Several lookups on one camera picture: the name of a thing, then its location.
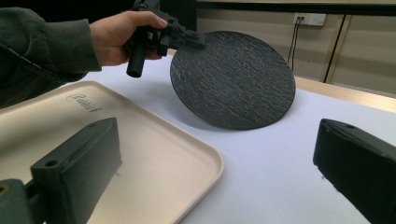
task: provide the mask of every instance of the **white table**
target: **white table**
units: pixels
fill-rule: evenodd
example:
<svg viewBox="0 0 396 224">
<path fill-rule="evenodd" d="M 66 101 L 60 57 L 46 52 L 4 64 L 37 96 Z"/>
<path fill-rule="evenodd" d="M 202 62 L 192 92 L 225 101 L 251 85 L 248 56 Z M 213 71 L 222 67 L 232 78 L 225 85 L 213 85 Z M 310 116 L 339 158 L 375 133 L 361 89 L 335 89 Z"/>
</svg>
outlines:
<svg viewBox="0 0 396 224">
<path fill-rule="evenodd" d="M 336 119 L 396 146 L 395 113 L 298 89 L 279 122 L 251 131 L 224 130 L 195 116 L 177 98 L 171 61 L 171 55 L 146 61 L 141 78 L 126 75 L 124 64 L 81 81 L 99 82 L 222 154 L 222 178 L 182 223 L 368 223 L 313 164 L 318 126 L 321 119 Z"/>
</svg>

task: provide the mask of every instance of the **screw hole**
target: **screw hole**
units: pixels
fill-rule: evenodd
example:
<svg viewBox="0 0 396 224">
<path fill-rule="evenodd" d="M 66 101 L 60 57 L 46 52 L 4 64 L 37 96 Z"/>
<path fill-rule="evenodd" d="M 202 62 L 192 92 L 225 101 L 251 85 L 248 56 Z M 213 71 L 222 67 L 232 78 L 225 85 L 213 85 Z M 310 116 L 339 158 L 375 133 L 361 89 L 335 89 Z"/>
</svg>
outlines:
<svg viewBox="0 0 396 224">
<path fill-rule="evenodd" d="M 46 163 L 46 166 L 47 166 L 47 167 L 51 167 L 51 166 L 56 165 L 57 163 L 58 163 L 57 161 L 48 161 L 48 162 Z"/>
<path fill-rule="evenodd" d="M 1 185 L 0 186 L 0 196 L 5 194 L 7 191 L 9 191 L 9 185 Z"/>
</svg>

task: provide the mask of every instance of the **dark green sleeve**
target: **dark green sleeve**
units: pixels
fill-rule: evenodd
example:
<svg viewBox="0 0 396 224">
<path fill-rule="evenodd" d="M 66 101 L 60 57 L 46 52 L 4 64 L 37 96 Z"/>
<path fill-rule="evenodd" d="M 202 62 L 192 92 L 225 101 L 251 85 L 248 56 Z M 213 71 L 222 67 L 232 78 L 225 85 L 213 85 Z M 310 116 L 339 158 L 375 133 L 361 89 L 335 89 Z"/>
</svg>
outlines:
<svg viewBox="0 0 396 224">
<path fill-rule="evenodd" d="M 0 8 L 0 42 L 8 51 L 21 55 L 34 66 L 0 51 L 0 108 L 15 105 L 78 80 L 101 66 L 94 53 L 88 20 L 45 22 L 32 10 Z"/>
</svg>

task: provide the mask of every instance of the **textured black disc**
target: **textured black disc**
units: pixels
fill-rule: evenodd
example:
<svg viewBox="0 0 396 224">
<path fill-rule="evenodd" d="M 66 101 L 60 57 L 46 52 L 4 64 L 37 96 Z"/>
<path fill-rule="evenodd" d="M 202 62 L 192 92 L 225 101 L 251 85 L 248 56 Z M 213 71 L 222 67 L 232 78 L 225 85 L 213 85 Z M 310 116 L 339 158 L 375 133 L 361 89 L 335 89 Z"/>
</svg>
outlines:
<svg viewBox="0 0 396 224">
<path fill-rule="evenodd" d="M 172 85 L 183 104 L 223 128 L 256 129 L 280 120 L 296 91 L 282 56 L 250 35 L 205 35 L 205 49 L 182 46 L 171 64 Z"/>
</svg>

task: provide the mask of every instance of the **beige tray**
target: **beige tray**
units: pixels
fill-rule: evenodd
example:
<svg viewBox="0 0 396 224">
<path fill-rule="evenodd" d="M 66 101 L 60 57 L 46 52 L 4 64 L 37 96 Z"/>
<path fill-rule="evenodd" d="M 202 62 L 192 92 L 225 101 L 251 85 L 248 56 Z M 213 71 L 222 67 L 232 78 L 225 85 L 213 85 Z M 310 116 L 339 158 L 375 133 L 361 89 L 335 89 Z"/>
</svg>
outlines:
<svg viewBox="0 0 396 224">
<path fill-rule="evenodd" d="M 27 183 L 30 166 L 89 123 L 117 118 L 123 164 L 89 223 L 177 223 L 216 184 L 211 146 L 92 81 L 0 110 L 0 179 Z"/>
</svg>

